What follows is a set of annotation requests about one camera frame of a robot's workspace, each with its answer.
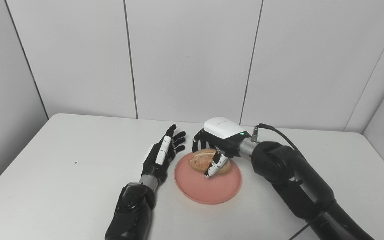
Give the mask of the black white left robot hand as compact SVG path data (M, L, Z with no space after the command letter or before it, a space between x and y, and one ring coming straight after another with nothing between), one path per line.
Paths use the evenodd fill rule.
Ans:
M151 146L143 163L142 176L154 176L158 184L165 183L170 163L175 159L177 153L185 149L186 132L175 134L177 125L171 125L161 140Z

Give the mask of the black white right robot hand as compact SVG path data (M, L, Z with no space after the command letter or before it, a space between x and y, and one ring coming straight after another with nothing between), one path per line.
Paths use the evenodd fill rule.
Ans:
M251 160L253 146L250 146L251 135L239 124L224 117L207 120L204 127L194 136L192 152L204 147L215 150L204 176L208 179L215 175L233 157Z

